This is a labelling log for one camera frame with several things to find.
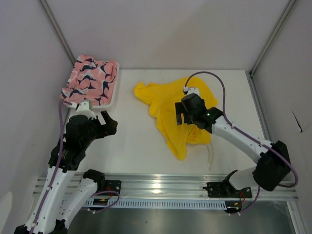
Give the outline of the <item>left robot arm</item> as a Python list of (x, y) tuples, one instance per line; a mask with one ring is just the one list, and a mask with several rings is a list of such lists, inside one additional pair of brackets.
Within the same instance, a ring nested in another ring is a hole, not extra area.
[(105, 174), (94, 169), (86, 171), (70, 197), (63, 201), (66, 189), (74, 177), (86, 150), (96, 139), (112, 136), (117, 132), (117, 121), (107, 111), (98, 116), (79, 111), (61, 127), (61, 136), (51, 151), (48, 172), (37, 205), (28, 221), (16, 227), (17, 234), (66, 234), (76, 214), (94, 195), (119, 196), (107, 189)]

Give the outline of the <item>yellow shorts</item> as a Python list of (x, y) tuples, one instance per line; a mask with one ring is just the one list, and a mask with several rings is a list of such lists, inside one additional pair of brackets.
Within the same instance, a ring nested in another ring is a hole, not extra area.
[(167, 153), (161, 156), (165, 162), (172, 160), (175, 164), (184, 162), (188, 157), (188, 146), (206, 146), (203, 159), (204, 170), (209, 171), (214, 164), (214, 147), (211, 134), (199, 129), (194, 124), (176, 123), (175, 103), (184, 97), (182, 87), (197, 87), (207, 108), (216, 107), (218, 100), (209, 86), (200, 78), (194, 77), (190, 81), (186, 78), (166, 83), (145, 83), (139, 81), (133, 87), (135, 97), (148, 106), (148, 114), (155, 120), (155, 127), (163, 137)]

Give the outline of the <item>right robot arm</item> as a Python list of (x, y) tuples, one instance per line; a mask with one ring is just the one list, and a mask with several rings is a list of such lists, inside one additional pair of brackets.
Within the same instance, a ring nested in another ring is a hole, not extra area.
[(255, 163), (255, 167), (228, 174), (222, 185), (225, 195), (235, 196), (241, 189), (250, 186), (273, 191), (291, 171), (288, 150), (283, 142), (272, 143), (251, 136), (230, 122), (223, 111), (216, 107), (206, 108), (204, 99), (199, 95), (192, 93), (183, 97), (175, 103), (175, 112), (178, 125), (194, 124), (228, 141)]

